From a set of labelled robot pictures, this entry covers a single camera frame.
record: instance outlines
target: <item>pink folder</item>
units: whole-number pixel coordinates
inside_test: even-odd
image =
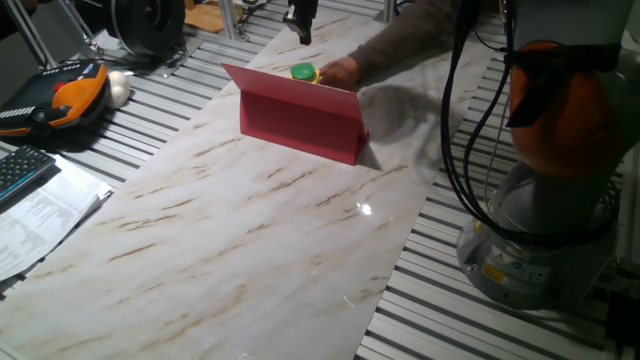
[[[240,88],[240,132],[349,165],[368,134],[355,93],[222,63]]]

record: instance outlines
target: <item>white marble board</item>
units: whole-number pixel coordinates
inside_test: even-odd
[[[279,34],[249,67],[286,75],[381,29],[321,11],[312,46]],[[491,52],[469,44],[460,118]],[[449,54],[364,89],[374,141],[351,167],[239,132],[234,84],[0,303],[30,359],[349,359],[438,164]]]

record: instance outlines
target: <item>black cable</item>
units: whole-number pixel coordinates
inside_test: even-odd
[[[473,32],[474,34],[476,34],[476,38],[478,39],[478,41],[480,41],[482,43],[482,45],[488,47],[489,49],[493,50],[493,51],[506,51],[507,48],[497,48],[495,46],[491,46],[489,44],[487,44],[484,40],[482,40],[482,38],[480,37],[480,34],[478,34],[477,31]]]
[[[604,235],[607,231],[610,230],[613,223],[617,219],[620,211],[619,204],[619,190],[615,186],[613,182],[609,184],[611,187],[610,190],[605,191],[604,201],[609,204],[607,206],[607,215],[605,217],[604,223],[599,226],[597,229],[592,231],[585,231],[580,234],[576,233],[564,233],[564,234],[530,234],[526,232],[513,231],[509,229],[505,229],[497,224],[489,215],[486,214],[484,209],[480,206],[478,200],[475,197],[473,192],[473,187],[471,185],[470,177],[469,177],[469,158],[471,150],[473,149],[473,145],[477,140],[482,128],[486,124],[489,116],[491,115],[493,108],[495,108],[500,95],[504,89],[506,84],[506,80],[511,70],[511,54],[513,54],[513,19],[512,14],[513,10],[510,8],[511,2],[507,2],[507,14],[506,14],[506,32],[507,32],[507,55],[505,56],[505,69],[503,72],[503,76],[500,80],[500,85],[498,86],[498,91],[494,96],[493,100],[490,103],[489,108],[483,115],[482,119],[478,122],[478,125],[474,129],[471,138],[469,139],[469,143],[465,148],[465,154],[463,158],[463,175],[465,178],[464,184],[460,180],[460,175],[455,167],[455,160],[453,154],[451,152],[451,140],[449,133],[449,108],[451,105],[451,94],[453,90],[453,82],[455,78],[455,71],[457,69],[458,63],[460,61],[460,57],[462,54],[462,50],[464,49],[464,44],[469,34],[471,27],[475,24],[477,20],[477,15],[475,11],[477,9],[470,8],[470,0],[462,1],[461,7],[458,10],[458,16],[456,18],[456,35],[454,37],[454,46],[453,53],[451,58],[451,67],[449,76],[447,77],[447,82],[444,89],[443,99],[442,99],[442,108],[441,108],[441,142],[442,142],[442,157],[443,163],[445,167],[445,171],[447,173],[447,177],[449,178],[449,182],[451,183],[451,187],[453,192],[456,194],[456,197],[460,200],[463,207],[476,219],[482,221],[486,224],[492,231],[494,231],[498,236],[517,243],[519,245],[524,246],[538,246],[538,247],[547,247],[547,248],[561,248],[565,246],[571,245],[579,245],[591,241],[595,238],[598,238]]]
[[[238,26],[246,25],[247,22],[249,21],[249,19],[251,19],[251,17],[253,16],[253,14],[255,14],[256,11],[258,11],[260,9],[264,9],[264,7],[266,5],[267,4],[264,3],[264,4],[261,4],[261,5],[258,5],[258,6],[253,6],[253,7],[245,9],[246,13],[244,14],[244,17],[240,21],[238,21]]]
[[[415,0],[403,0],[400,1],[399,3],[396,4],[396,6],[393,7],[393,12],[396,14],[396,16],[400,16],[400,7],[402,5],[406,5],[406,4],[413,4],[415,2]]]

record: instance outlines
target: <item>white object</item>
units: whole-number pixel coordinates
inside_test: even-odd
[[[107,99],[107,107],[109,109],[121,108],[131,94],[131,83],[127,76],[119,71],[113,71],[109,74],[109,99]]]
[[[11,208],[0,209],[0,281],[47,255],[111,191],[59,155],[55,159],[58,174]]]

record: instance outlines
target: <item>person's arm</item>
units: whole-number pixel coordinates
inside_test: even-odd
[[[22,0],[22,5],[29,15],[32,15],[38,7],[38,1]],[[18,31],[18,29],[16,28],[16,24],[13,22],[9,9],[6,8],[3,1],[0,1],[0,41],[4,40],[4,38],[16,31]]]
[[[367,79],[417,52],[453,30],[458,0],[416,0],[386,29],[351,54],[359,80]]]

